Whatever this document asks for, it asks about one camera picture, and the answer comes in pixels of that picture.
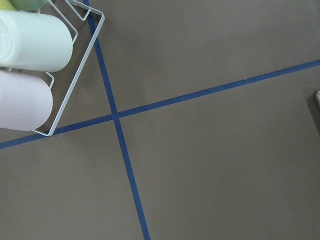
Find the pink plastic cup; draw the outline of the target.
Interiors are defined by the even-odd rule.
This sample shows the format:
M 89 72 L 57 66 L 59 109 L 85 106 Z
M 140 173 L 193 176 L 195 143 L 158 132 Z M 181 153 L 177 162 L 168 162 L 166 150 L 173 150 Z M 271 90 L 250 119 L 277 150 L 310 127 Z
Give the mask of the pink plastic cup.
M 1 128 L 33 131 L 47 121 L 52 108 L 52 92 L 41 78 L 0 71 Z

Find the white plastic cup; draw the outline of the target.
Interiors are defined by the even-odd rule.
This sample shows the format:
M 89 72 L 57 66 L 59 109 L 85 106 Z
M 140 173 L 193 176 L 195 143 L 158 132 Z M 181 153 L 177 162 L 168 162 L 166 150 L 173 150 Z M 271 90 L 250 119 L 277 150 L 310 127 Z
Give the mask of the white plastic cup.
M 58 72 L 70 61 L 73 41 L 67 26 L 53 15 L 0 11 L 0 66 Z

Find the mint green cup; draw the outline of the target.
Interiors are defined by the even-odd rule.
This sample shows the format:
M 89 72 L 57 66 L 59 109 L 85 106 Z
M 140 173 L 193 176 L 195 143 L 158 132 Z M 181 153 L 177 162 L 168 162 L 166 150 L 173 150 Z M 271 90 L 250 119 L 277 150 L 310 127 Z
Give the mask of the mint green cup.
M 18 10 L 36 11 L 48 4 L 48 0 L 10 0 L 10 3 Z

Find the yellow plastic cup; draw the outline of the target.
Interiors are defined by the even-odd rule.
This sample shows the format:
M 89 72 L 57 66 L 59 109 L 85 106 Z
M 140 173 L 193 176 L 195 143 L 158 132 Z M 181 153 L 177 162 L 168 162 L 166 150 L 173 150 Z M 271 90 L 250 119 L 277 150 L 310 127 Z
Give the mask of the yellow plastic cup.
M 9 0 L 0 0 L 0 9 L 8 11 L 16 10 Z

